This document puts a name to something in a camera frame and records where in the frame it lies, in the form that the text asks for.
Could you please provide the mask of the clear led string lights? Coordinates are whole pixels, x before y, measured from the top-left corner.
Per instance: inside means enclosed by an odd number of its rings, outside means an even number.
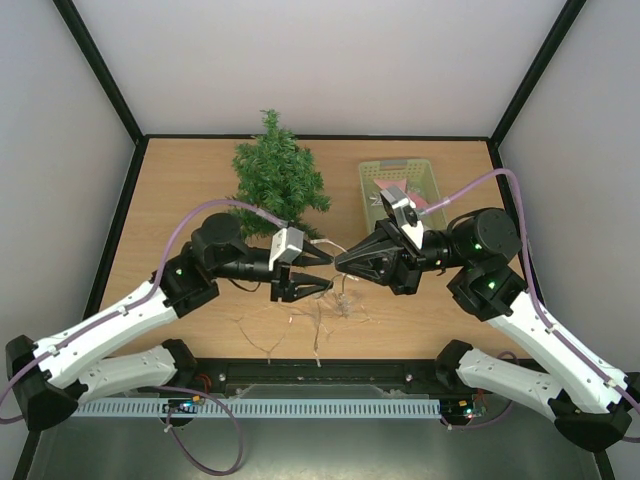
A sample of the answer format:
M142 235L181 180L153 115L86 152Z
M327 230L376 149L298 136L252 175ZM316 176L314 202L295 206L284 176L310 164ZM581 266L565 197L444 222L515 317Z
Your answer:
M306 359L323 366L321 347L340 331L372 322L363 295L347 288L356 277L336 273L333 285L295 304L270 304L232 323L269 365L277 359Z

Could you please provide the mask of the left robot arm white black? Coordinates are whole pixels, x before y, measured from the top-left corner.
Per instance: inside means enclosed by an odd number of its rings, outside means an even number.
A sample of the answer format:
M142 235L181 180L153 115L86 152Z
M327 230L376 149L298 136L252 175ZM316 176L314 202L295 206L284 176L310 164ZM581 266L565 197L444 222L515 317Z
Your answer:
M180 339L113 353L214 300L220 278L267 284L271 301L290 303L331 286L303 270L332 260L294 227L280 229L270 248L254 248L236 217L209 216L177 256L119 302L58 334L37 341L21 335L6 345L7 375L27 429L49 429L81 405L128 390L187 386L197 362Z

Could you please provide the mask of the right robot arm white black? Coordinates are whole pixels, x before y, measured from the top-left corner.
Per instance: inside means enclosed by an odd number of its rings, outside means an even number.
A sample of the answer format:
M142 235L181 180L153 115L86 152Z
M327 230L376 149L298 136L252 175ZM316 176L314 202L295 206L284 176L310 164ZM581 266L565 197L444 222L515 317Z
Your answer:
M377 221L368 237L336 258L336 269L411 295L423 273L455 268L447 288L457 305L503 332L542 368L529 370L452 340L435 360L443 389L455 392L466 385L501 395L549 419L567 440L590 452L633 440L627 431L630 412L639 405L638 373L596 356L529 292L509 266L522 242L504 210L472 211L444 230L424 232L398 220L393 215Z

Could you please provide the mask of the light green plastic basket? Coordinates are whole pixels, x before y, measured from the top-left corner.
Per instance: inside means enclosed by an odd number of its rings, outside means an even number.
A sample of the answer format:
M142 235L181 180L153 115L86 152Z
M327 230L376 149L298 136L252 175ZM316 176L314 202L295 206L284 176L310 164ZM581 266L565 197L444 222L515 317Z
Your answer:
M440 199L431 163L427 159L409 158L365 161L358 165L358 171L366 228L369 233L373 232L375 222L386 216L383 205L376 209L370 207L369 197L374 194L380 195L380 192L390 185L397 185L407 194L408 182L420 182L428 191L429 203L427 205L416 204L410 198L418 210L426 209Z

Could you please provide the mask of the small green christmas tree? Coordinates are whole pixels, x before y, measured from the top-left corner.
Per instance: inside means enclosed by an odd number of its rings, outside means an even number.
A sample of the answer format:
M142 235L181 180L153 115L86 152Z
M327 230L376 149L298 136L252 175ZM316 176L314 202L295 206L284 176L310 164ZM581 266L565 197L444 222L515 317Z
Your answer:
M320 232L303 220L303 214L309 209L328 212L331 199L311 150L299 145L294 133L279 120L279 112L264 110L265 132L235 147L232 167L238 185L232 198L261 208L317 239Z

